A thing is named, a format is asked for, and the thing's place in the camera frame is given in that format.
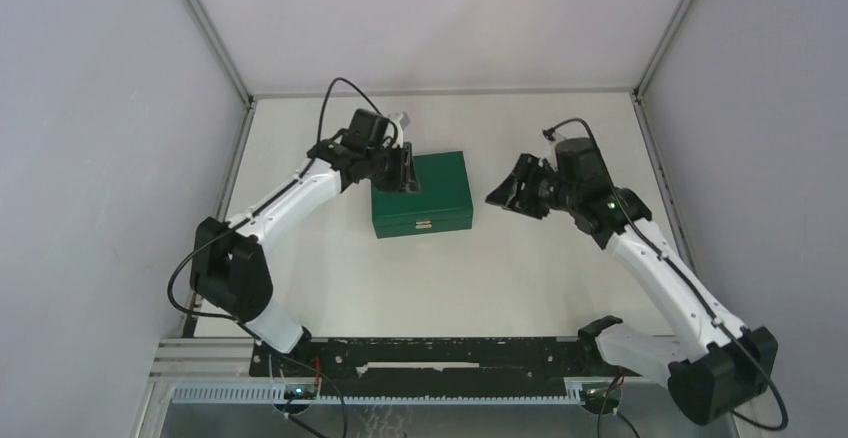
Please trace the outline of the green jewelry box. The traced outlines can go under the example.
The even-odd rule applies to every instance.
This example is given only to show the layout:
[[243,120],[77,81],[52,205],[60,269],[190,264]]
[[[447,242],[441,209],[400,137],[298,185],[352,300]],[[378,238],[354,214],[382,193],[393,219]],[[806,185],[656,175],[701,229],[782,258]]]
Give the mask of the green jewelry box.
[[464,153],[451,151],[413,157],[417,193],[371,189],[371,218],[379,239],[472,228],[474,206]]

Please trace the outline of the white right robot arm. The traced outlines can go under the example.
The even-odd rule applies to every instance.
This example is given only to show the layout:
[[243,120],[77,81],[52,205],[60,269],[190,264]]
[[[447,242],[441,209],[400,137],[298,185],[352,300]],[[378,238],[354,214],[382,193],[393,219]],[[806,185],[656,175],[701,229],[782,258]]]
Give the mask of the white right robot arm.
[[668,244],[646,204],[614,184],[596,142],[562,139],[552,150],[552,160],[521,154],[487,203],[535,219],[568,213],[631,274],[676,338],[667,341],[607,315],[578,332],[582,368],[602,374],[614,366],[648,378],[698,425],[775,391],[776,337],[766,327],[748,327],[705,287]]

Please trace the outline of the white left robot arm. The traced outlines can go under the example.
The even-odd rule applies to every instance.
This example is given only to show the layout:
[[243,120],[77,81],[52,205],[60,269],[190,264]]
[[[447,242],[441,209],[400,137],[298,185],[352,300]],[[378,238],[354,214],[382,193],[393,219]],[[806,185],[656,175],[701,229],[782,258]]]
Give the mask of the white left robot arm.
[[269,254],[324,203],[363,180],[387,193],[417,193],[407,113],[354,112],[348,127],[318,140],[302,168],[260,202],[226,220],[207,218],[195,234],[191,289],[221,315],[274,350],[290,375],[305,372],[313,352],[306,327],[273,297]]

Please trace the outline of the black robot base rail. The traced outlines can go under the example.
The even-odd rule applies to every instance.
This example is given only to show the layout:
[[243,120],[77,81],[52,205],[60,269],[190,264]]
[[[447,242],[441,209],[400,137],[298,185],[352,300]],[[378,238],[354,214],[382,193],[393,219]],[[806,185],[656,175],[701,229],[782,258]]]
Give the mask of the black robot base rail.
[[619,371],[576,337],[305,335],[288,354],[255,343],[248,359],[252,378],[303,379],[341,397],[354,391],[551,391],[556,381],[605,381]]

